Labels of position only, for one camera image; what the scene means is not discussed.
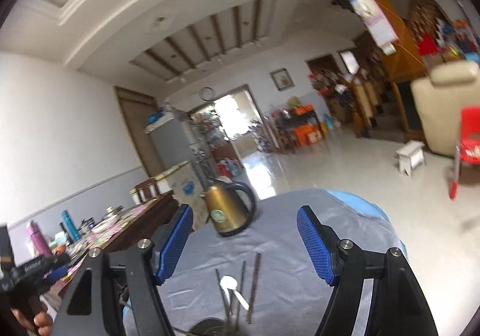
human hand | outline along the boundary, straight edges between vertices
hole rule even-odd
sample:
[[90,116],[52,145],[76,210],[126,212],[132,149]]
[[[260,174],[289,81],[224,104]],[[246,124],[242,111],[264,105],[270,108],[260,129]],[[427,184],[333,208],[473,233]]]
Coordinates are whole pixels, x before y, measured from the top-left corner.
[[[35,325],[38,327],[38,334],[40,336],[50,336],[50,333],[52,332],[52,325],[53,325],[53,320],[52,318],[47,314],[47,306],[42,302],[42,309],[39,314],[35,316],[33,319]],[[25,316],[17,309],[12,309],[13,315],[16,317],[17,321],[20,323],[20,325],[28,329],[32,332],[35,331],[35,328],[33,324],[28,321]]]

picture frame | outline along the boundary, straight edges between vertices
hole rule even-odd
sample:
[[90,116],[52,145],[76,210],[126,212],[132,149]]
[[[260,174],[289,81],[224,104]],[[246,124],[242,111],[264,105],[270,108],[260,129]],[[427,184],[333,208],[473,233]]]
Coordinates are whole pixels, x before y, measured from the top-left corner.
[[270,72],[270,76],[272,77],[278,91],[283,91],[295,86],[289,72],[285,68]]

beige armchair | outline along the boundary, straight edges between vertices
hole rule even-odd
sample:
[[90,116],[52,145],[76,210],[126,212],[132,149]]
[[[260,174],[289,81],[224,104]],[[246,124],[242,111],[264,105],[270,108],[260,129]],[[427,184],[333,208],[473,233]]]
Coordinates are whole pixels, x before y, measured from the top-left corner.
[[413,81],[411,89],[428,146],[433,152],[453,156],[460,110],[480,105],[478,64],[456,61],[438,65],[429,77]]

spoon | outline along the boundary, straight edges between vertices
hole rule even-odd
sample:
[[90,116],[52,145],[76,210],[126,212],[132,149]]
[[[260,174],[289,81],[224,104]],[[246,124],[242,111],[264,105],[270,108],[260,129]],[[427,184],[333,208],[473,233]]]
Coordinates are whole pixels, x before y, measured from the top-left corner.
[[237,297],[240,304],[243,306],[245,310],[248,310],[249,309],[248,303],[242,297],[242,295],[237,291],[237,285],[238,285],[237,280],[229,275],[225,275],[220,281],[220,287],[222,287],[222,289],[225,292],[228,292],[228,290],[233,290],[233,293],[235,294],[235,297]]

black kettle handle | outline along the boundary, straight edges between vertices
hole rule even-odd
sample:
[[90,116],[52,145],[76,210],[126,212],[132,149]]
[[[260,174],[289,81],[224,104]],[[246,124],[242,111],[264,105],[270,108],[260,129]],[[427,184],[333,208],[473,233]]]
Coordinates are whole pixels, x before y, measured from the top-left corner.
[[251,202],[251,208],[248,212],[247,221],[250,222],[251,219],[254,217],[254,214],[257,210],[257,199],[255,198],[254,192],[251,190],[251,188],[243,182],[227,183],[225,186],[223,186],[223,188],[227,191],[229,191],[229,190],[232,190],[232,191],[240,190],[240,191],[245,192],[248,195],[248,197],[250,198],[250,202]]

